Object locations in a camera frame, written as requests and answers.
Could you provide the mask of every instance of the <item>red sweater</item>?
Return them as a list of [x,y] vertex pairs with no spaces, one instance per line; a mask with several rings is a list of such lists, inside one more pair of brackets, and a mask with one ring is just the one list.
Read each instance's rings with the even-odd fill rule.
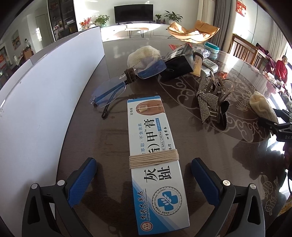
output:
[[287,75],[288,70],[283,63],[283,61],[278,60],[276,64],[276,75],[286,84],[287,83]]

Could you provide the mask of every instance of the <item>red circular logo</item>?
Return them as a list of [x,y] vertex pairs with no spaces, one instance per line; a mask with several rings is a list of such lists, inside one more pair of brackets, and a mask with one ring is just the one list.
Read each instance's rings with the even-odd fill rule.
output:
[[152,230],[152,228],[153,228],[153,225],[151,222],[145,221],[141,224],[141,229],[144,231],[150,231]]

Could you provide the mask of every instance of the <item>red flowers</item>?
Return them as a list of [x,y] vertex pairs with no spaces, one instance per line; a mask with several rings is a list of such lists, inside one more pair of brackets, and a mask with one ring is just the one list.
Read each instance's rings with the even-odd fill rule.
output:
[[88,27],[88,25],[90,24],[90,21],[91,21],[91,17],[88,17],[87,19],[84,19],[84,21],[81,21],[80,25],[84,27]]

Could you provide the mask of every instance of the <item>nail cream box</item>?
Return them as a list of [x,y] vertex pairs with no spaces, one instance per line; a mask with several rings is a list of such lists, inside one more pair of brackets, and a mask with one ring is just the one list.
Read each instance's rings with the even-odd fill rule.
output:
[[[128,100],[130,156],[175,149],[160,96]],[[139,235],[190,226],[179,161],[131,169]]]

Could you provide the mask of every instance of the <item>television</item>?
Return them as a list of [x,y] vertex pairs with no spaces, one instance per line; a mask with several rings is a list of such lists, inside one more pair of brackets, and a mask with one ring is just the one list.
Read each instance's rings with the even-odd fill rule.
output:
[[116,23],[153,21],[153,4],[132,4],[114,7]]

